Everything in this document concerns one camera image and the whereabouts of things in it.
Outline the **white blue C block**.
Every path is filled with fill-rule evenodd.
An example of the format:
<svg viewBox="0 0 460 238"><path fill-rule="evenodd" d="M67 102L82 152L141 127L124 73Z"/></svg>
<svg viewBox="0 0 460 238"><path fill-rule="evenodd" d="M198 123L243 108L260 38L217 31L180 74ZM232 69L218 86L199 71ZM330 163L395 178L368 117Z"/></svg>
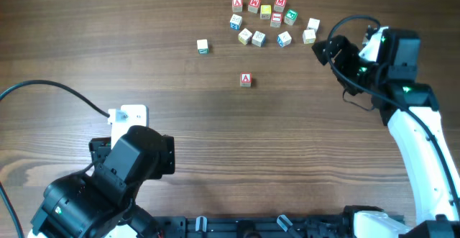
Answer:
<svg viewBox="0 0 460 238"><path fill-rule="evenodd" d="M277 36L277 43L280 47L285 47L292 42L292 37L290 36L288 31L280 33Z"/></svg>

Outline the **red I block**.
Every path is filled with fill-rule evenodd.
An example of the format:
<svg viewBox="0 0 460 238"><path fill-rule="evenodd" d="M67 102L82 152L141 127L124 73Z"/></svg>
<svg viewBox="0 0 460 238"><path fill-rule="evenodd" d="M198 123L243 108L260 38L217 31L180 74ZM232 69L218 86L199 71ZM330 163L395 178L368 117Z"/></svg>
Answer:
<svg viewBox="0 0 460 238"><path fill-rule="evenodd" d="M271 27L280 27L282 24L282 13L273 12L270 19Z"/></svg>

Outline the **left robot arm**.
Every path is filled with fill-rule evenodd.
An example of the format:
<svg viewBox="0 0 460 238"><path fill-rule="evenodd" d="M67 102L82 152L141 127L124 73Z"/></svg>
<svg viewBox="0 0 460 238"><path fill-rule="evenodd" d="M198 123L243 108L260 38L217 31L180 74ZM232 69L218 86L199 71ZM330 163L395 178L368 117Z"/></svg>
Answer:
<svg viewBox="0 0 460 238"><path fill-rule="evenodd" d="M174 138L132 126L117 141L93 138L93 173L80 170L54 180L31 220L36 237L105 237L127 225L138 237L161 237L162 227L136 204L146 180L175 172Z"/></svg>

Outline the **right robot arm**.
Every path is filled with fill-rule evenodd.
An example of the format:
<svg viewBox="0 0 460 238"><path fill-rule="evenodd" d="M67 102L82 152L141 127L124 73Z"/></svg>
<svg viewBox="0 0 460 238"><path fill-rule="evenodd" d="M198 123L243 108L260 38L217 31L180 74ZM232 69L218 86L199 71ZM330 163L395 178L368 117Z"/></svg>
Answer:
<svg viewBox="0 0 460 238"><path fill-rule="evenodd" d="M333 73L345 92L358 86L374 91L379 110L405 164L417 224L408 227L383 210L349 206L342 227L350 237L458 237L459 174L446 145L438 101L428 84L416 83L418 34L406 29L369 28L363 49L344 36L317 42L312 49Z"/></svg>

